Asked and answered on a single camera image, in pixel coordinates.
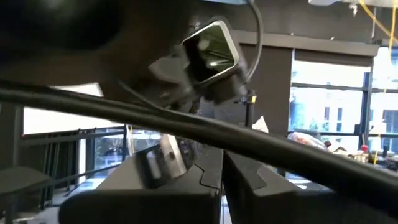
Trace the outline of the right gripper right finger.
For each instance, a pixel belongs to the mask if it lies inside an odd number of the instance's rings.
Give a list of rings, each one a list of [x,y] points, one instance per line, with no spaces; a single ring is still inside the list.
[[[223,182],[233,223],[395,224],[397,219],[308,180],[226,152]]]

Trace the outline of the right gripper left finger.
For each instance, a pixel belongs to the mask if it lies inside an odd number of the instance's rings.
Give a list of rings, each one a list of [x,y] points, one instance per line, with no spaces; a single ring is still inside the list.
[[[147,189],[133,157],[94,190],[62,203],[60,224],[219,224],[223,151],[204,146],[190,170]]]

